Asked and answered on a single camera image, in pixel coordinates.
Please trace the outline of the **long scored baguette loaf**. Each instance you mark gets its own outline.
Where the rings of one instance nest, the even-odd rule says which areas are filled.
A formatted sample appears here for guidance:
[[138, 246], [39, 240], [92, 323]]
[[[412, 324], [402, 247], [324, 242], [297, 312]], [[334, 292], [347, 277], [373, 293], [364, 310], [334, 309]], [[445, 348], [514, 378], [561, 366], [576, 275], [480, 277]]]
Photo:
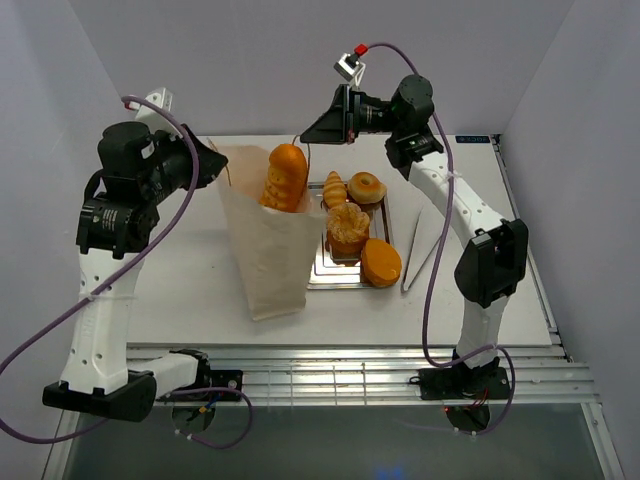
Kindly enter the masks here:
[[293, 144], [278, 145], [269, 155], [269, 166], [259, 203], [293, 213], [306, 190], [308, 163], [302, 150]]

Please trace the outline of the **beige paper bag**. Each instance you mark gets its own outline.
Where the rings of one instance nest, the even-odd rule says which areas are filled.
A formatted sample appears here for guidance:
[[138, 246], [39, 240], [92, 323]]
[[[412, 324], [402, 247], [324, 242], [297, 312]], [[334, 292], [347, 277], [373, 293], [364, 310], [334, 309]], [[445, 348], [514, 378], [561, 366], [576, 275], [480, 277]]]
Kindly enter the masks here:
[[[302, 311], [327, 214], [311, 198], [308, 186], [310, 152], [287, 142], [267, 151], [255, 145], [209, 146], [225, 155], [228, 166], [217, 181], [231, 249], [240, 271], [253, 320]], [[260, 203], [268, 182], [271, 158], [296, 152], [304, 164], [302, 190], [291, 212]]]

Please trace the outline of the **metal serving tongs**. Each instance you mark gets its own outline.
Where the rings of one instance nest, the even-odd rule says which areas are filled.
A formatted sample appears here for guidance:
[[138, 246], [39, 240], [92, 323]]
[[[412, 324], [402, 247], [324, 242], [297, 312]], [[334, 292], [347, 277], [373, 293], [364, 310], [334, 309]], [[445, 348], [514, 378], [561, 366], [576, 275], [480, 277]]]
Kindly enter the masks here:
[[406, 295], [420, 275], [427, 260], [434, 253], [440, 239], [440, 214], [432, 207], [425, 205], [420, 210], [414, 224], [406, 258], [404, 274], [400, 284], [402, 295]]

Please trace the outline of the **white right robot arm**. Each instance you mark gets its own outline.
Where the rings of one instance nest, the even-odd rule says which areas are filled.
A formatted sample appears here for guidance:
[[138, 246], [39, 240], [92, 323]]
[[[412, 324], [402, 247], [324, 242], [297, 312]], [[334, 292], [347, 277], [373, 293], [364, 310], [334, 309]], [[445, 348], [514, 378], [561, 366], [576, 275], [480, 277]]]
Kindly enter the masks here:
[[455, 173], [448, 141], [429, 127], [436, 119], [432, 95], [430, 82], [418, 74], [404, 77], [388, 101], [341, 84], [301, 139], [342, 145], [364, 133], [388, 134], [390, 164], [432, 202], [444, 217], [442, 232], [454, 232], [463, 248], [454, 269], [464, 298], [460, 338], [451, 361], [431, 360], [419, 370], [414, 380], [420, 395], [510, 400], [515, 369], [501, 367], [508, 355], [498, 336], [507, 303], [525, 276], [529, 231], [522, 220], [508, 220], [486, 205]]

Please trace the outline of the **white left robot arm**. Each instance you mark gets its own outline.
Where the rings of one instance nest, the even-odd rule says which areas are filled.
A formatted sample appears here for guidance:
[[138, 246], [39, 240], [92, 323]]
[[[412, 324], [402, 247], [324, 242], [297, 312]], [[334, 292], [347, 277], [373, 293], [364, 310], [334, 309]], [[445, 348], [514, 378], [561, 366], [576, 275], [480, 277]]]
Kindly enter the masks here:
[[42, 401], [61, 410], [140, 422], [157, 398], [173, 390], [194, 400], [211, 390], [202, 356], [190, 351], [129, 366], [127, 334], [141, 255], [160, 239], [152, 233], [159, 205], [178, 189], [208, 186], [228, 160], [189, 128], [180, 134], [153, 132], [137, 121], [106, 128], [97, 152], [102, 167], [86, 185], [76, 233], [82, 307], [61, 377], [44, 388]]

